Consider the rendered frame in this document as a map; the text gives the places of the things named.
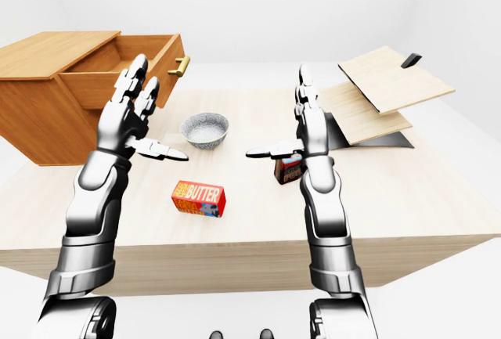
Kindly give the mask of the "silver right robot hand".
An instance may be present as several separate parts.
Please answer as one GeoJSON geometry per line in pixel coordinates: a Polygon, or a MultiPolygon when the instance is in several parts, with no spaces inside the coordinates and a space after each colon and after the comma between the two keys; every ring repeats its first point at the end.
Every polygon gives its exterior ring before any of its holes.
{"type": "Polygon", "coordinates": [[[295,88],[294,116],[298,121],[297,138],[272,146],[248,150],[246,157],[270,157],[274,160],[288,158],[295,153],[304,158],[324,156],[329,153],[328,131],[323,109],[319,106],[318,92],[306,63],[299,67],[299,83],[295,88]]]}

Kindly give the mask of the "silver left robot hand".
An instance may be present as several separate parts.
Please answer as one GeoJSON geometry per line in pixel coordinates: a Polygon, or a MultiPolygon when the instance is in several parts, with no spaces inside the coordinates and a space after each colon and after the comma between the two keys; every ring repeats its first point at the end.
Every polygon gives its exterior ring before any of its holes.
{"type": "Polygon", "coordinates": [[[157,78],[146,80],[147,69],[146,56],[139,54],[129,68],[122,70],[99,119],[97,149],[126,158],[137,152],[158,160],[187,161],[189,157],[182,151],[146,137],[148,117],[155,111],[160,90],[157,78]]]}

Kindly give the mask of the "wooden cabinet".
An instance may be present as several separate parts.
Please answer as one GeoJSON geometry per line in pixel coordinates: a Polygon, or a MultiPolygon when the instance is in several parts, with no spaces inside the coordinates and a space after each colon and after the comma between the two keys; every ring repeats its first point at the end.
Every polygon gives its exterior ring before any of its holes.
{"type": "Polygon", "coordinates": [[[116,36],[46,31],[1,48],[0,136],[38,165],[84,163],[96,130],[59,73],[116,36]]]}

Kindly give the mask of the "brown printed food box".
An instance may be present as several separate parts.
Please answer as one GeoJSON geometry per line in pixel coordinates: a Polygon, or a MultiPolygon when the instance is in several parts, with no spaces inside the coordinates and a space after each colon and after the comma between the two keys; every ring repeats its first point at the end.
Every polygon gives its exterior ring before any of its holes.
{"type": "Polygon", "coordinates": [[[276,160],[274,176],[279,184],[299,179],[303,172],[301,170],[302,155],[295,153],[288,158],[276,160]]]}

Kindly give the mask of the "pale wooden board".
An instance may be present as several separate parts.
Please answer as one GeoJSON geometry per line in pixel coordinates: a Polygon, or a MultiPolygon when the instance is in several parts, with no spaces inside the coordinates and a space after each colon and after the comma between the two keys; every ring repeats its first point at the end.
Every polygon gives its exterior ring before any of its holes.
{"type": "Polygon", "coordinates": [[[383,46],[338,64],[380,114],[455,92],[425,69],[402,68],[405,57],[383,46]]]}
{"type": "Polygon", "coordinates": [[[412,127],[399,112],[380,114],[350,81],[321,89],[320,95],[351,145],[412,127]]]}

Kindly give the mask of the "grey patterned bowl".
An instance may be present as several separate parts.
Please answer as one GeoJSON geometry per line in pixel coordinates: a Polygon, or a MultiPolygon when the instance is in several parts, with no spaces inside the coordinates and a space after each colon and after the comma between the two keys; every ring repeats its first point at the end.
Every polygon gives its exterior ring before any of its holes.
{"type": "Polygon", "coordinates": [[[228,130],[227,118],[216,113],[194,114],[185,119],[180,127],[180,132],[186,141],[203,150],[212,150],[221,144],[228,130]]]}

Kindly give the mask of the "red butter box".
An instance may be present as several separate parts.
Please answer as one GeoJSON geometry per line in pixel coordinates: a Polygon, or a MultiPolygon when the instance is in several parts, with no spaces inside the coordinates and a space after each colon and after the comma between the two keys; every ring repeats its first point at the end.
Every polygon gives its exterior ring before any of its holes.
{"type": "Polygon", "coordinates": [[[179,181],[171,198],[181,212],[220,218],[226,198],[222,186],[199,182],[179,181]]]}

